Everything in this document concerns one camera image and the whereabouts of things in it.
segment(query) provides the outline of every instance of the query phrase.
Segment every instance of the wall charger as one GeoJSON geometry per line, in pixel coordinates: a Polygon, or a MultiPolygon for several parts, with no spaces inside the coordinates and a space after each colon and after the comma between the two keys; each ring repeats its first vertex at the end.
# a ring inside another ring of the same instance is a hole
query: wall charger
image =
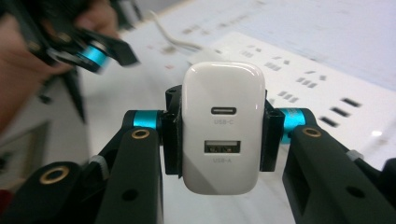
{"type": "Polygon", "coordinates": [[[265,81],[249,63],[197,63],[182,86],[183,179],[199,194],[249,192],[260,169],[265,81]]]}

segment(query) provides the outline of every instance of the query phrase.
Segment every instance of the usb-a port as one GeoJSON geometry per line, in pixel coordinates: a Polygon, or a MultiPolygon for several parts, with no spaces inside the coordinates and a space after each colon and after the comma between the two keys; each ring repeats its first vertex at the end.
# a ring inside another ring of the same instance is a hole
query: usb-a port
{"type": "Polygon", "coordinates": [[[205,141],[205,153],[239,153],[241,141],[205,141]]]}

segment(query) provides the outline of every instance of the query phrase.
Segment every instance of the human hand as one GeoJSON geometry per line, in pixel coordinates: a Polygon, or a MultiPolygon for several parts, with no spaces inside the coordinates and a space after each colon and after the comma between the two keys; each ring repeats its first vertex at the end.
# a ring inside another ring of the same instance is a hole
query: human hand
{"type": "MultiPolygon", "coordinates": [[[[118,37],[117,19],[107,0],[90,0],[75,25],[103,35],[118,37]]],[[[20,27],[11,15],[0,20],[0,134],[43,80],[66,72],[71,65],[49,66],[28,51],[20,27]]]]}
{"type": "MultiPolygon", "coordinates": [[[[87,10],[77,16],[75,25],[118,37],[117,17],[107,0],[91,0],[87,10]]],[[[49,66],[29,52],[17,21],[10,15],[0,20],[0,34],[0,71],[8,78],[42,82],[71,68],[65,63],[49,66]]]]}

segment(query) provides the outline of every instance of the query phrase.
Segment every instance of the usb-c port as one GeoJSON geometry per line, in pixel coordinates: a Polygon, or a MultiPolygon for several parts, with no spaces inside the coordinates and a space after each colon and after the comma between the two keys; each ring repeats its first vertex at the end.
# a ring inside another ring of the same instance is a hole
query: usb-c port
{"type": "Polygon", "coordinates": [[[236,114],[235,107],[212,107],[212,114],[214,115],[234,115],[236,114]]]}

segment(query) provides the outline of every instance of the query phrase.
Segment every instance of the brass screw insert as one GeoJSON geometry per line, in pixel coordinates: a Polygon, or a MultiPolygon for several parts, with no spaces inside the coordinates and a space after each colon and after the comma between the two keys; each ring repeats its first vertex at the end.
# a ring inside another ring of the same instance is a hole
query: brass screw insert
{"type": "Polygon", "coordinates": [[[70,37],[70,35],[67,35],[65,33],[59,33],[58,34],[58,38],[60,38],[63,42],[70,42],[72,40],[72,38],[70,37]]]}
{"type": "Polygon", "coordinates": [[[27,48],[30,51],[39,51],[39,50],[41,50],[40,46],[37,43],[33,42],[33,41],[29,41],[29,43],[27,44],[27,48]]]}
{"type": "Polygon", "coordinates": [[[40,177],[40,183],[43,185],[49,185],[49,184],[54,184],[57,183],[61,180],[63,180],[67,175],[69,174],[70,170],[67,166],[57,166],[54,167],[50,170],[48,170],[46,173],[44,173],[40,177]],[[55,172],[60,172],[59,175],[56,175],[55,177],[51,177],[50,175],[54,174],[55,172]]]}
{"type": "Polygon", "coordinates": [[[313,128],[304,128],[303,133],[311,137],[321,137],[321,132],[313,128]]]}
{"type": "Polygon", "coordinates": [[[134,139],[143,139],[147,138],[149,136],[149,131],[147,130],[136,130],[132,133],[132,138],[134,139]]]}

